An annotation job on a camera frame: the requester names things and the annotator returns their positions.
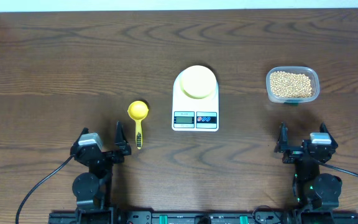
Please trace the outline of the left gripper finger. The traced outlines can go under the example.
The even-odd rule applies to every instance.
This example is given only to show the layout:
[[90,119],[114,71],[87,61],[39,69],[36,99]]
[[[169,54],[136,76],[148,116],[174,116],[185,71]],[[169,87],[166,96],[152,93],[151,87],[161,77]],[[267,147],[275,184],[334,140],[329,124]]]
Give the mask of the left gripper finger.
[[89,129],[88,128],[83,128],[83,130],[81,131],[81,133],[78,136],[77,140],[75,141],[75,146],[78,146],[78,142],[80,141],[80,138],[82,137],[82,135],[88,134],[88,133],[89,133]]
[[124,156],[129,156],[132,154],[132,149],[125,137],[123,125],[121,124],[120,121],[116,123],[116,137],[114,143]]

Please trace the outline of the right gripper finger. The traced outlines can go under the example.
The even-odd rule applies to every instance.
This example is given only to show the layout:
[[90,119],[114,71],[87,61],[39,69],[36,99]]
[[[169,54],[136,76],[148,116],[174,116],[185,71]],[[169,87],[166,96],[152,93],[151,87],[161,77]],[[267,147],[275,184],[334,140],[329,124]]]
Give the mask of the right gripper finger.
[[280,133],[274,149],[274,152],[284,153],[288,149],[288,128],[285,123],[280,125]]
[[326,134],[329,136],[330,140],[331,140],[332,142],[334,142],[334,138],[332,137],[332,135],[331,135],[330,132],[328,131],[328,129],[327,129],[325,123],[321,123],[321,125],[320,125],[320,127],[319,127],[319,131],[320,131],[321,133],[326,133]]

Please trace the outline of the yellow measuring scoop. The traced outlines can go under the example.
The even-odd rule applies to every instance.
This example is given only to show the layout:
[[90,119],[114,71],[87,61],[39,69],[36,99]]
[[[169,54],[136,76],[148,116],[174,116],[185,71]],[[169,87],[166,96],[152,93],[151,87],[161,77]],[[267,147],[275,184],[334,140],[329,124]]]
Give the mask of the yellow measuring scoop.
[[128,107],[128,115],[135,122],[135,144],[138,149],[143,146],[142,121],[147,117],[149,108],[143,101],[134,101]]

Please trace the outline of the pale yellow plastic bowl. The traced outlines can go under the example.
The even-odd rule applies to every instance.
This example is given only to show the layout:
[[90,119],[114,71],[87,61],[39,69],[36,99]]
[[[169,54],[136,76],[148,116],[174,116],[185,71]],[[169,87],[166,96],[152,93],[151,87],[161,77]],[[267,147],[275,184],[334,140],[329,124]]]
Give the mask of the pale yellow plastic bowl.
[[217,79],[215,74],[202,65],[186,68],[180,74],[180,89],[190,98],[203,99],[216,91]]

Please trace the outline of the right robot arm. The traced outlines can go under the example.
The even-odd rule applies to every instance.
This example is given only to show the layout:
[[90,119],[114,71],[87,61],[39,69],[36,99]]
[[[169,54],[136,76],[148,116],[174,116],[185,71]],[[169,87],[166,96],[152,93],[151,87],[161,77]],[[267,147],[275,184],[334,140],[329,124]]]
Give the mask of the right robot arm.
[[310,134],[300,146],[291,146],[288,141],[288,128],[280,125],[280,132],[274,151],[282,153],[284,164],[295,166],[293,193],[299,207],[289,217],[300,222],[307,213],[330,213],[339,206],[342,180],[331,174],[320,173],[319,167],[329,161],[338,147],[325,124],[319,131]]

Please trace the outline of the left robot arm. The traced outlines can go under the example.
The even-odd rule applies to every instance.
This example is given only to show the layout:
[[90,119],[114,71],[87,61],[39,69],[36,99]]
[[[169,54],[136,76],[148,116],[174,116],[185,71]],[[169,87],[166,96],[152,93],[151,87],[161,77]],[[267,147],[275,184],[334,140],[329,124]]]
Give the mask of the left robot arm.
[[83,128],[70,149],[75,161],[86,166],[84,172],[73,181],[72,191],[80,212],[102,212],[111,206],[112,168],[131,155],[131,147],[124,135],[121,122],[116,124],[115,151],[103,152],[103,142],[98,133]]

